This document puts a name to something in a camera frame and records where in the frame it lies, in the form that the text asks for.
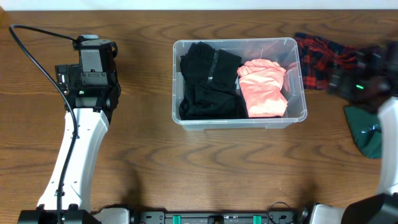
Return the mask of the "clear plastic storage container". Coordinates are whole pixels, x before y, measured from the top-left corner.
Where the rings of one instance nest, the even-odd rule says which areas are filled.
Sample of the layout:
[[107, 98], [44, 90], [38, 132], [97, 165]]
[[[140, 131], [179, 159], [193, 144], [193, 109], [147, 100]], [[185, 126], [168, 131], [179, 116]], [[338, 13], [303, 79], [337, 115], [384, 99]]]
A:
[[173, 46], [172, 119], [185, 130], [221, 128], [268, 128], [283, 129], [304, 121], [308, 110], [300, 67], [297, 42], [290, 37], [262, 39], [213, 39], [203, 40], [212, 48], [225, 50], [242, 58], [242, 62], [253, 59], [268, 59], [286, 69], [281, 93], [288, 101], [287, 109], [280, 118], [245, 119], [200, 119], [182, 120], [179, 107], [184, 98], [185, 80], [180, 72], [180, 57], [185, 55], [193, 43], [199, 40], [178, 40]]

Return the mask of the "dark green garment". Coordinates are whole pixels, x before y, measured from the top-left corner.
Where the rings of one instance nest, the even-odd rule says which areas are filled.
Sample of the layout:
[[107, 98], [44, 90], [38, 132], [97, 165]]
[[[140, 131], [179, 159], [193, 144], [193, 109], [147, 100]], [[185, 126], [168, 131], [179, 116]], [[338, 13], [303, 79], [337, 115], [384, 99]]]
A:
[[354, 144], [368, 159], [382, 157], [382, 131], [376, 114], [355, 106], [345, 106], [344, 112]]

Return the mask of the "pink garment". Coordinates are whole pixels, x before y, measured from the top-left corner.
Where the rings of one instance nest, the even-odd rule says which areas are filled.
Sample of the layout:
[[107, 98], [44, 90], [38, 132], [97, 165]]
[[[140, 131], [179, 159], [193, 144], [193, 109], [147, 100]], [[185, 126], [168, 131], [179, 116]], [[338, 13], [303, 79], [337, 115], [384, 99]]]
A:
[[283, 116], [287, 100], [281, 93], [286, 69], [268, 59], [247, 61], [237, 70], [250, 118]]

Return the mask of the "black trousers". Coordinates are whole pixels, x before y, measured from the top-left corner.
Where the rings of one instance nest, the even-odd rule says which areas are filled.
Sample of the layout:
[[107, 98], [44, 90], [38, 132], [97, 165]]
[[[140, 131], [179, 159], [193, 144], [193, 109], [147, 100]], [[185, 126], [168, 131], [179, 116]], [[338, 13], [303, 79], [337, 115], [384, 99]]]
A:
[[183, 120], [241, 119], [246, 117], [242, 97], [233, 91], [219, 91], [207, 84], [216, 49], [193, 43], [181, 56], [180, 69], [185, 81], [184, 99], [179, 108]]

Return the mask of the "red plaid flannel shirt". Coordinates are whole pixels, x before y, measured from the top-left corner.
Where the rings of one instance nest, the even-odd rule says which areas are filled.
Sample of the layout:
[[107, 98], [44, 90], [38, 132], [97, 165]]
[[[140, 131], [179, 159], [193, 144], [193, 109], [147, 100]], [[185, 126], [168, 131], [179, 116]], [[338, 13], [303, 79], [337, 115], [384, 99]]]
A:
[[381, 56], [378, 46], [359, 49], [301, 32], [294, 35], [294, 40], [298, 45], [303, 86], [310, 90], [324, 90], [335, 69], [356, 71], [362, 63]]

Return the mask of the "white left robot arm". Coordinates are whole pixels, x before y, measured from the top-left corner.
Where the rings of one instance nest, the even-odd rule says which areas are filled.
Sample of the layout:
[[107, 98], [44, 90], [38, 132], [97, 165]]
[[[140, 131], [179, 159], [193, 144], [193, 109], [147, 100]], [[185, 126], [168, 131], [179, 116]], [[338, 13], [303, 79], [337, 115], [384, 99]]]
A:
[[68, 100], [65, 130], [50, 181], [36, 209], [19, 223], [129, 223], [130, 211], [110, 206], [91, 214], [91, 186], [98, 152], [121, 93], [114, 69], [84, 71], [57, 65], [57, 86]]

